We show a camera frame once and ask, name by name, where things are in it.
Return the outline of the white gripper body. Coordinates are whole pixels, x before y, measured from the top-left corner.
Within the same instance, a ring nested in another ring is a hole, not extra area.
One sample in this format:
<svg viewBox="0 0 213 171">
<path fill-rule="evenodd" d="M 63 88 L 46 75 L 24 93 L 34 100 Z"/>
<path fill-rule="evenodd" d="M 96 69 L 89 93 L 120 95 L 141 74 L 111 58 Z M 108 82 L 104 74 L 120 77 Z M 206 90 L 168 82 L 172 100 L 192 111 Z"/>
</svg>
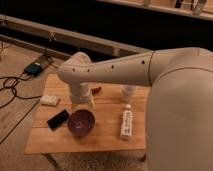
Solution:
<svg viewBox="0 0 213 171">
<path fill-rule="evenodd" d="M 76 111 L 83 106 L 84 108 L 94 107 L 94 98 L 88 83 L 72 84 L 69 86 L 72 110 Z"/>
</svg>

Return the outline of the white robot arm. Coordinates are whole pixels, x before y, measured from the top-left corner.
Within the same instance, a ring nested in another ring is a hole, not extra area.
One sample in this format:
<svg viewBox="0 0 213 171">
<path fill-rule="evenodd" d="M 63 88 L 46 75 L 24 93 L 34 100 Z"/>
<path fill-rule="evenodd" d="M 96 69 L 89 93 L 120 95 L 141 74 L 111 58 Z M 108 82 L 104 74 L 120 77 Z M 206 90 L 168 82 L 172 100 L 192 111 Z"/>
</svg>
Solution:
<svg viewBox="0 0 213 171">
<path fill-rule="evenodd" d="M 213 171 L 213 52 L 177 48 L 93 63 L 77 52 L 58 69 L 74 104 L 90 82 L 148 86 L 146 171 Z"/>
</svg>

